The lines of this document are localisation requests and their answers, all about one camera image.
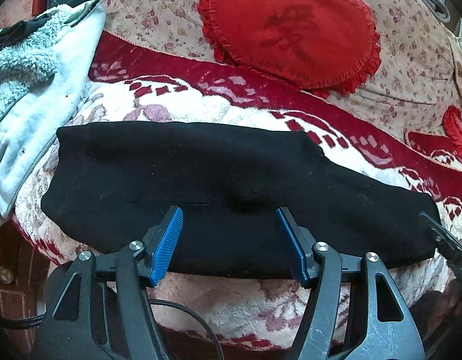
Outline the black knit pants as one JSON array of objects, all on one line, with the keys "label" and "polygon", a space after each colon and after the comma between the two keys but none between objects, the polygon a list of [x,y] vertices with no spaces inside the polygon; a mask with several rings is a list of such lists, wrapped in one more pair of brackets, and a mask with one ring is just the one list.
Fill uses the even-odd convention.
[{"label": "black knit pants", "polygon": [[71,239],[112,253],[142,239],[172,205],[184,225],[170,269],[287,279],[275,213],[289,209],[315,239],[389,268],[434,254],[419,213],[426,193],[339,166],[303,132],[143,121],[60,128],[58,166],[42,211]]}]

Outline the red white plush blanket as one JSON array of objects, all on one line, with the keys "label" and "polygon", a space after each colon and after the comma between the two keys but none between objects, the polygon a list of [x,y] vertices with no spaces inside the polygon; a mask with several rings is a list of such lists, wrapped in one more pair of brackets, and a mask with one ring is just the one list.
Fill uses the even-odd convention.
[{"label": "red white plush blanket", "polygon": [[[305,131],[336,164],[432,195],[441,221],[462,242],[462,160],[442,127],[432,133],[409,127],[395,139],[334,104],[254,73],[153,52],[107,32],[95,57],[93,81],[69,125],[172,120]],[[12,222],[34,249],[60,264],[74,260],[86,245],[65,235],[40,209],[57,162],[56,140],[19,192]],[[441,344],[462,316],[462,289],[445,259],[435,253],[391,274],[414,307],[424,345]],[[289,280],[169,273],[151,296],[197,311],[222,344],[263,352],[291,345],[309,291]]]}]

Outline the floral beige bed quilt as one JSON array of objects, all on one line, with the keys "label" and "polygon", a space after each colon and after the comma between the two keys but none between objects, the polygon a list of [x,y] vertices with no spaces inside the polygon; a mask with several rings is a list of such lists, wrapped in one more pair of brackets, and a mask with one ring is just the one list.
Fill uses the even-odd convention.
[{"label": "floral beige bed quilt", "polygon": [[106,0],[106,29],[253,70],[392,134],[462,109],[462,38],[423,0]]}]

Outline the light blue fleece jacket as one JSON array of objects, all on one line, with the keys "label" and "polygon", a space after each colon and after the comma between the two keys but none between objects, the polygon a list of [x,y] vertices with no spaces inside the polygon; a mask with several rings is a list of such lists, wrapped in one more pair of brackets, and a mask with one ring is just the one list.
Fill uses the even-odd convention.
[{"label": "light blue fleece jacket", "polygon": [[0,226],[80,104],[106,21],[103,2],[53,7],[28,20],[31,33],[0,50]]}]

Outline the red heart ruffled pillow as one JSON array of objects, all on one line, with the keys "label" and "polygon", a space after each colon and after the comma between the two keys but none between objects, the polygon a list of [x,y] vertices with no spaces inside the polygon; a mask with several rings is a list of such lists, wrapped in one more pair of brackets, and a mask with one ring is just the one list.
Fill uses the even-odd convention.
[{"label": "red heart ruffled pillow", "polygon": [[380,36],[364,0],[199,0],[214,59],[327,97],[378,71]]}]

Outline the black garment behind jacket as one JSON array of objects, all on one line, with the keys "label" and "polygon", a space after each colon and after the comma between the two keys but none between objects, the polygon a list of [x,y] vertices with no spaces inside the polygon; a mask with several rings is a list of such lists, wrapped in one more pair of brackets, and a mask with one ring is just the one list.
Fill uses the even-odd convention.
[{"label": "black garment behind jacket", "polygon": [[27,36],[45,25],[49,18],[49,15],[33,17],[30,20],[21,20],[10,27],[1,28],[0,51],[15,43],[23,41]]}]

